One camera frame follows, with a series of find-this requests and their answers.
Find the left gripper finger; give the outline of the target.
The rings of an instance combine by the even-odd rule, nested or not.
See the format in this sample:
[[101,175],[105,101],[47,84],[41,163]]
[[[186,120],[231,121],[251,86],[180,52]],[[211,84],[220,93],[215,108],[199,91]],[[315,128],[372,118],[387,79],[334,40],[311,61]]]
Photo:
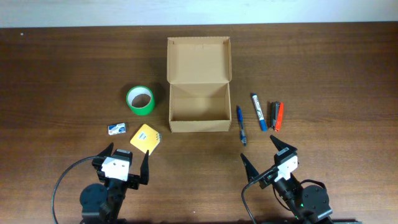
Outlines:
[[147,185],[149,182],[149,151],[145,153],[140,168],[140,184]]
[[98,154],[98,157],[109,157],[112,154],[114,143],[111,142],[109,146]]

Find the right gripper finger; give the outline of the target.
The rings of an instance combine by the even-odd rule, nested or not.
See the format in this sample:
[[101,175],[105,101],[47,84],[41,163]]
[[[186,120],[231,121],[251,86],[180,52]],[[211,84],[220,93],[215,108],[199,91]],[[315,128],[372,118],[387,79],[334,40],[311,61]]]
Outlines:
[[244,168],[246,171],[248,182],[251,182],[259,175],[259,173],[256,170],[256,168],[250,163],[249,159],[243,153],[241,153],[240,156],[243,161],[243,165],[244,165]]
[[290,144],[287,144],[283,141],[281,141],[280,139],[278,139],[277,137],[275,137],[274,135],[270,135],[270,139],[272,141],[272,143],[274,144],[274,146],[277,148],[277,150],[279,152],[281,152],[283,149],[287,148],[293,152],[296,151],[296,148],[291,146]]

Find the orange grey stapler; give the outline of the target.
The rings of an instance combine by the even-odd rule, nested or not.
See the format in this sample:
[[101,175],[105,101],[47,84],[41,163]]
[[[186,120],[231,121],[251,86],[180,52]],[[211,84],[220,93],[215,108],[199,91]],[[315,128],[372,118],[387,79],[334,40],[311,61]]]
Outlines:
[[271,103],[271,128],[278,132],[282,127],[284,104],[279,101]]

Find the yellow spiral notepad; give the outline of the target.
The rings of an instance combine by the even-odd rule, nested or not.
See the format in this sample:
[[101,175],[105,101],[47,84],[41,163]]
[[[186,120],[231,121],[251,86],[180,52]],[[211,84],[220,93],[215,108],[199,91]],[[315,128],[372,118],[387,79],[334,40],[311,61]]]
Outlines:
[[148,152],[151,155],[161,140],[162,135],[158,131],[147,124],[143,124],[131,138],[130,144],[143,153]]

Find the green tape roll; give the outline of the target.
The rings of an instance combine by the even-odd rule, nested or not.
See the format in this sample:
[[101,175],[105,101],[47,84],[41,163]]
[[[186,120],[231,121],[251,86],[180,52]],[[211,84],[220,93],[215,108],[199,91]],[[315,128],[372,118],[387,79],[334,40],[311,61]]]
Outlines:
[[131,111],[139,116],[150,114],[155,107],[152,91],[146,86],[135,86],[126,95],[126,103]]

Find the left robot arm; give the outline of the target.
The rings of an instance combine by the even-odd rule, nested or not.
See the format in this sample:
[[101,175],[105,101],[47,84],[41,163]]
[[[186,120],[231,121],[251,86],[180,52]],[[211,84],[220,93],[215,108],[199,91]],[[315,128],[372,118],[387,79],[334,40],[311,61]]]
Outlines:
[[140,174],[129,172],[132,152],[113,149],[111,143],[91,162],[100,183],[87,186],[80,194],[82,223],[127,223],[119,218],[127,189],[137,190],[149,182],[149,152],[145,153]]

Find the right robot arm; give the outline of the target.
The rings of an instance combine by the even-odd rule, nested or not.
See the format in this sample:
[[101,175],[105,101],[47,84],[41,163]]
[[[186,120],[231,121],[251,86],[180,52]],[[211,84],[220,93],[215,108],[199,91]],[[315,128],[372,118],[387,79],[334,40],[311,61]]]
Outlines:
[[273,135],[270,139],[278,152],[274,155],[274,165],[263,173],[258,173],[244,154],[240,155],[248,178],[241,198],[252,222],[256,223],[256,220],[244,194],[252,185],[259,184],[262,189],[272,186],[277,201],[293,213],[298,223],[331,223],[333,210],[325,184],[312,179],[298,181],[293,175],[299,166],[297,148]]

